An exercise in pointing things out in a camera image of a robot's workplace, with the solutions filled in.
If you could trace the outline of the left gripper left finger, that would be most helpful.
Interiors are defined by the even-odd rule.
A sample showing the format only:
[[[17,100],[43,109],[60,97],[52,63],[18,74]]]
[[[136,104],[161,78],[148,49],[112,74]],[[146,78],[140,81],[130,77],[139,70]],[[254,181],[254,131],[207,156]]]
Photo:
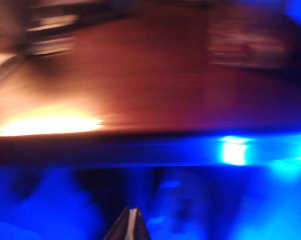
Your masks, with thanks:
[[[129,217],[130,208],[125,207],[103,240],[124,240],[128,231]]]

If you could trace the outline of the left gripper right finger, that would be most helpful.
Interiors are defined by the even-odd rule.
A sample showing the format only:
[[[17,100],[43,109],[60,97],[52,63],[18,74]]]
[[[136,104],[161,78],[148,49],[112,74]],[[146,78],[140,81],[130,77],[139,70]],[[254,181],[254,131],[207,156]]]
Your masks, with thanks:
[[[139,208],[135,208],[135,217],[133,225],[134,240],[151,240],[150,233],[145,223],[144,217]]]

